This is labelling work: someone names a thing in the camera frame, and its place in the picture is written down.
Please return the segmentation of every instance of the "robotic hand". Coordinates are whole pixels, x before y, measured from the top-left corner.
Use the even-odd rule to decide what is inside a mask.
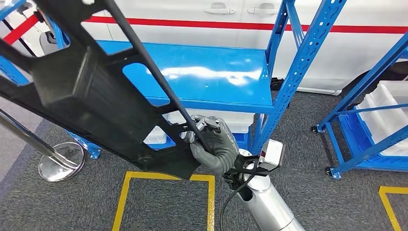
[[[203,128],[202,134],[210,146],[207,152],[200,142],[193,141],[190,147],[194,158],[216,174],[226,173],[234,167],[234,162],[239,155],[235,137],[223,119],[201,115],[194,115],[193,118],[199,123],[209,125]]]
[[[194,157],[214,173],[223,174],[225,182],[234,192],[220,212],[220,228],[227,203],[237,193],[255,218],[262,231],[304,231],[290,208],[270,182],[268,173],[280,166],[284,146],[269,140],[260,155],[238,149],[237,142],[226,123],[214,116],[193,115],[197,128],[210,146],[208,152],[195,139],[193,132],[181,137],[190,143]]]

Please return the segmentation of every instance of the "floor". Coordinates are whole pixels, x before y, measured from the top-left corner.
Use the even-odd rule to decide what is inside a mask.
[[[309,128],[340,100],[341,96],[295,94],[272,135],[286,144],[283,166],[270,174],[272,182],[308,231],[392,231],[379,187],[408,187],[408,173],[353,170],[341,180],[324,173],[325,167],[336,164],[333,150],[326,134],[313,134]],[[41,122],[36,134],[51,145],[72,140],[48,121]],[[212,209],[206,181],[131,178],[124,184],[126,172],[138,169],[108,152],[98,160],[88,159],[73,178],[49,183],[38,175],[39,158],[25,147],[0,183],[1,231],[131,231],[135,224],[147,231],[219,230],[219,210],[230,193],[222,178],[215,176]],[[211,173],[200,167],[196,174]],[[399,226],[408,230],[408,195],[387,194],[387,198]],[[212,213],[214,226],[208,225]],[[224,224],[227,231],[257,230],[236,197],[226,209]]]
[[[27,129],[34,132],[42,118],[26,109],[0,97],[0,109],[11,115]],[[0,126],[0,181],[16,161],[26,143],[3,126]]]

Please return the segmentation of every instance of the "yellow floor marking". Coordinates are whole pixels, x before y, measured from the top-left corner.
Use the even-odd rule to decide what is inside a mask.
[[[408,194],[408,188],[405,187],[389,187],[389,186],[380,186],[378,194],[380,195],[382,203],[384,204],[385,211],[388,214],[388,217],[391,221],[391,224],[394,228],[394,231],[401,231],[398,221],[396,220],[393,208],[391,207],[390,201],[387,198],[386,193],[394,194]]]
[[[122,191],[119,197],[119,203],[116,209],[116,215],[112,231],[119,231],[120,223],[122,222],[123,211],[125,210],[126,198],[129,191],[129,183],[132,178],[154,179],[154,180],[180,180],[177,177],[162,173],[154,172],[134,172],[127,171],[125,180],[123,181]],[[214,210],[215,210],[215,177],[213,175],[197,175],[191,176],[193,181],[208,182],[208,211],[207,211],[207,231],[214,231]]]

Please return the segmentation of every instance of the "white storage box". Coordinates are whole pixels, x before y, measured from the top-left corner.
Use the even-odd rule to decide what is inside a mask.
[[[227,111],[214,111],[203,109],[186,109],[187,113],[191,115],[202,116],[215,116],[222,118],[227,124],[232,133],[248,133],[249,126],[254,122],[254,113],[245,112],[227,112]],[[172,112],[169,114],[168,121],[170,123],[183,124],[186,120],[183,118],[180,112]]]
[[[164,114],[163,117],[168,120],[168,114]],[[154,127],[149,135],[144,139],[145,144],[160,144],[166,143],[166,141],[167,135],[159,126]]]
[[[408,103],[408,81],[380,81],[377,88],[364,97],[356,109]],[[378,143],[408,125],[408,108],[360,112],[374,143]],[[408,139],[381,152],[386,156],[408,156]]]

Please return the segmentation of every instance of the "caster wheel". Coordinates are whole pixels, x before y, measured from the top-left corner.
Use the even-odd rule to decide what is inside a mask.
[[[357,106],[357,105],[358,105],[358,103],[352,103],[352,104],[350,104],[350,105],[348,105],[346,107],[346,110],[347,111],[354,110],[354,106]]]
[[[317,127],[317,126],[311,126],[311,127],[310,127],[310,130],[311,130],[313,133],[317,133],[317,132],[318,132],[318,127]]]
[[[333,177],[333,174],[331,173],[332,171],[330,170],[330,168],[331,168],[331,167],[326,167],[324,170],[326,171],[326,174],[327,174],[328,176]]]

